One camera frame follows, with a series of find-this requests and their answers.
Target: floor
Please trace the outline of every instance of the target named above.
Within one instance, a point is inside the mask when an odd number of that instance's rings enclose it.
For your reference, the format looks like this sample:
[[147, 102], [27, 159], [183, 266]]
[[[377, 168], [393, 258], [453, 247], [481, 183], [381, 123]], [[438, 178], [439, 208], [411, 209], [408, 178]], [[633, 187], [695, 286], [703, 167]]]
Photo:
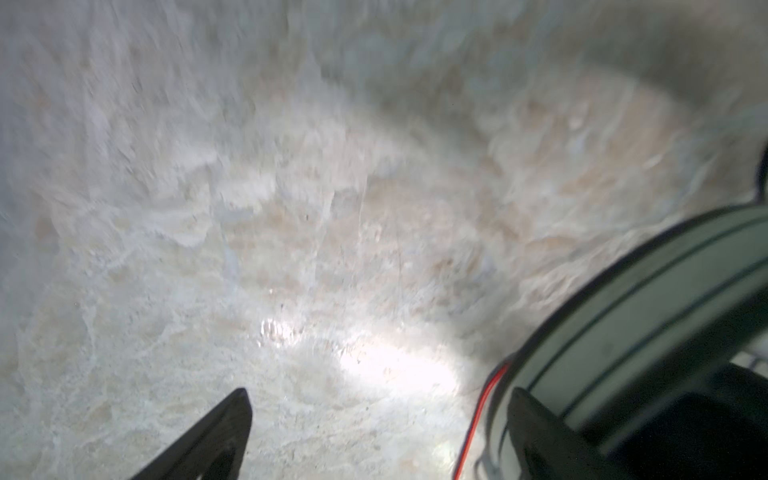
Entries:
[[748, 200], [768, 137], [761, 0], [0, 22], [4, 478], [128, 478], [238, 386], [241, 478], [447, 478], [493, 365], [622, 253]]

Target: black cable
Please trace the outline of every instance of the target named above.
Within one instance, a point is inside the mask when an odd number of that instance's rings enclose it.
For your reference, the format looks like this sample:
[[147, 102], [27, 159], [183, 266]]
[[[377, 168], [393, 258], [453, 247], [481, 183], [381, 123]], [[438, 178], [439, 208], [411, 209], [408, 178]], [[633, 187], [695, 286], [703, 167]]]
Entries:
[[766, 203], [766, 180], [768, 180], [768, 144], [763, 151], [763, 158], [757, 165], [756, 185], [755, 185], [755, 203]]

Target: red cable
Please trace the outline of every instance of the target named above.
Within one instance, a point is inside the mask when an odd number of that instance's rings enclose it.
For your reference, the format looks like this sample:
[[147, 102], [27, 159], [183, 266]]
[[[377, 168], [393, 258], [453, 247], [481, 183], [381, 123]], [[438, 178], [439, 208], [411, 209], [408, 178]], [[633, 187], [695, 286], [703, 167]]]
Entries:
[[498, 381], [507, 371], [507, 367], [509, 367], [509, 364], [504, 364], [501, 367], [499, 367], [496, 374], [493, 375], [493, 377], [491, 377], [488, 383], [485, 384], [485, 387], [483, 387], [482, 394], [480, 395], [480, 400], [478, 401], [478, 405], [475, 408], [475, 414], [472, 417], [472, 424], [469, 426], [469, 431], [467, 432], [467, 438], [464, 441], [464, 445], [462, 446], [462, 450], [458, 457], [456, 470], [453, 472], [453, 480], [458, 480], [458, 478], [462, 476], [462, 470], [464, 469], [464, 462], [467, 461], [467, 455], [469, 454], [469, 446], [472, 444], [472, 437], [475, 436], [475, 430], [477, 430], [478, 423], [480, 423], [480, 415], [482, 414], [482, 409], [485, 406], [485, 400], [487, 400], [488, 396], [491, 395], [491, 391], [493, 390], [493, 387], [496, 386]]

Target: marble surface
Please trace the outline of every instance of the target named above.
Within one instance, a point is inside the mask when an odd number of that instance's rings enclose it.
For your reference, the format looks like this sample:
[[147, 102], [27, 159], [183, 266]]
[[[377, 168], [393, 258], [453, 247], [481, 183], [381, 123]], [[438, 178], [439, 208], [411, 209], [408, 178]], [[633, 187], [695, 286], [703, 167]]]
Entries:
[[446, 478], [493, 365], [768, 137], [761, 0], [0, 21], [3, 478], [127, 478], [237, 386], [241, 478]]

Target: marble floor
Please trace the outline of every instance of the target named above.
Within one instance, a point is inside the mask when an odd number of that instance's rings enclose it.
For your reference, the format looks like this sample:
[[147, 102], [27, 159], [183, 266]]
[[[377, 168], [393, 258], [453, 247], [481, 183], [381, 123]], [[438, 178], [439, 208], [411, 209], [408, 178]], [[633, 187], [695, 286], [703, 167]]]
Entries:
[[750, 198], [768, 137], [762, 0], [0, 22], [3, 478], [127, 478], [238, 386], [241, 478], [447, 478], [493, 365], [622, 253]]

